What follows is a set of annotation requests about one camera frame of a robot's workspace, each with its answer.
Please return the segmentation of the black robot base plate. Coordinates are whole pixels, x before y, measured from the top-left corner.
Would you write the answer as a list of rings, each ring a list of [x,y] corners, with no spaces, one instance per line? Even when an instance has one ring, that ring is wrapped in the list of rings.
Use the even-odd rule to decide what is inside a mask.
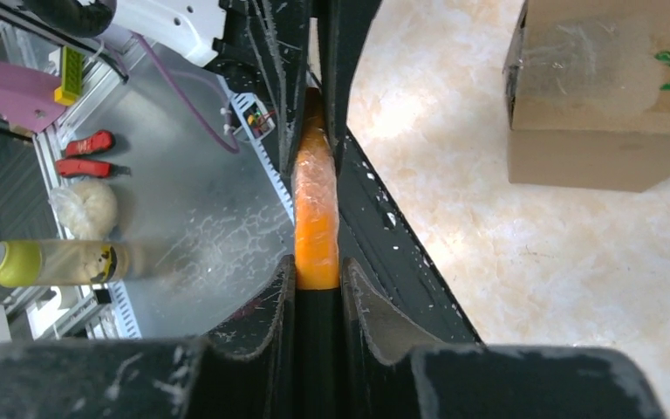
[[[272,108],[263,153],[284,190],[293,183],[295,134],[304,89],[325,99],[325,129],[338,171],[340,250],[356,258],[376,289],[441,340],[480,336],[346,125],[352,81],[377,1],[223,1],[224,30],[209,65],[236,93]]]

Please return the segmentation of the brown cardboard express box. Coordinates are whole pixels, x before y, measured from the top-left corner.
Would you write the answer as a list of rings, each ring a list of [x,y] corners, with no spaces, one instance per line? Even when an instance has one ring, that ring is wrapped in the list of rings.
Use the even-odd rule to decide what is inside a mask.
[[[511,182],[670,178],[670,1],[527,1],[503,74]]]

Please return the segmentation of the orange utility knife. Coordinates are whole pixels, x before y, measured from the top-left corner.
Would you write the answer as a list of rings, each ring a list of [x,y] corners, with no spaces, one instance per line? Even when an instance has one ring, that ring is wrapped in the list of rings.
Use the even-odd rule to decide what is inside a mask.
[[[338,194],[320,91],[305,92],[304,121],[292,176],[297,288],[339,287]]]

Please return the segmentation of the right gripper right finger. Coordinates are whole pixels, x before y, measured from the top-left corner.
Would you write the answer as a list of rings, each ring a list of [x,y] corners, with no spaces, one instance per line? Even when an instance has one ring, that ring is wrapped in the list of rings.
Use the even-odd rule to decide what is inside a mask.
[[[447,343],[341,268],[347,418],[662,418],[639,367],[604,347]]]

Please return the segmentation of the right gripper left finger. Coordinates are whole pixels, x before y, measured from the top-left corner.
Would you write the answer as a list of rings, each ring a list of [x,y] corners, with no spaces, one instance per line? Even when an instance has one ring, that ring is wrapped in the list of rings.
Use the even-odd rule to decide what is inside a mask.
[[[291,418],[294,278],[202,336],[0,344],[0,418]]]

